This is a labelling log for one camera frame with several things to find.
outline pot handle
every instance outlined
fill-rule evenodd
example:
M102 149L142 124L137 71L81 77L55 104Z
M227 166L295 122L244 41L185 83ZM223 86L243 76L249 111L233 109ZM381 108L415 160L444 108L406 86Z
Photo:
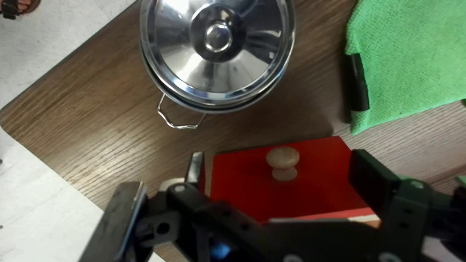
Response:
M173 124L170 121L170 118L161 109L163 101L164 101L164 95L161 95L161 98L158 101L157 114L166 122L167 127L170 127L173 130L196 130L204 122L205 114L202 114L202 117L198 120L196 124Z

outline stainless steel pot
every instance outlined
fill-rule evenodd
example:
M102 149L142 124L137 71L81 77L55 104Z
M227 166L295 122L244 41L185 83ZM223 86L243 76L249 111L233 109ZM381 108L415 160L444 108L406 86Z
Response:
M141 53L164 96L202 114L262 99L282 77L294 47L291 0L142 0Z

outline wooden knob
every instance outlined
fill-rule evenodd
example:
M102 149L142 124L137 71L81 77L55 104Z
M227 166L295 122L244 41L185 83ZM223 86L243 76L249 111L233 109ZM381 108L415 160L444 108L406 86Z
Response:
M300 153L291 147L278 147L266 154L266 163L274 169L275 181L292 181L297 178L295 165L300 162Z

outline white surface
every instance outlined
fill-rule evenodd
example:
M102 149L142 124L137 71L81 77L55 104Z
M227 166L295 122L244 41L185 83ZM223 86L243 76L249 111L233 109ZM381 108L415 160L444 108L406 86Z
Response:
M0 18L0 109L132 2L42 0L17 21ZM1 128L0 159L0 262L77 261L102 210Z

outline pot lid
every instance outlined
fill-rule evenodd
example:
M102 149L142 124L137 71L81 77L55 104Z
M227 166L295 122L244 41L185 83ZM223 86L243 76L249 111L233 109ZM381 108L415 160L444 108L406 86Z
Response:
M204 106L271 89L294 45L291 0L142 0L141 47L166 89Z

